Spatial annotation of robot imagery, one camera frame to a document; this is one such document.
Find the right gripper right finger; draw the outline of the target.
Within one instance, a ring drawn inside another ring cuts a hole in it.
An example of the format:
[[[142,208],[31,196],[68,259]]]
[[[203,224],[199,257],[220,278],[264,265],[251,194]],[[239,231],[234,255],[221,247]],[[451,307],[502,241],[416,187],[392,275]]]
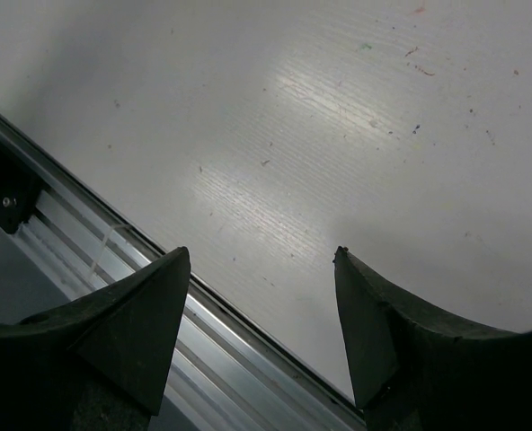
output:
[[[354,402],[370,430],[532,430],[532,330],[447,312],[340,247],[336,301]]]

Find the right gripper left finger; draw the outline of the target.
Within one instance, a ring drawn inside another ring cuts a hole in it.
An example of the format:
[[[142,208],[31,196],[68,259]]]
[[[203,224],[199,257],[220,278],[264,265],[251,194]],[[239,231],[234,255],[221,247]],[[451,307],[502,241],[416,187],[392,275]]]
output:
[[[70,303],[0,324],[0,430],[146,430],[191,278],[180,247]]]

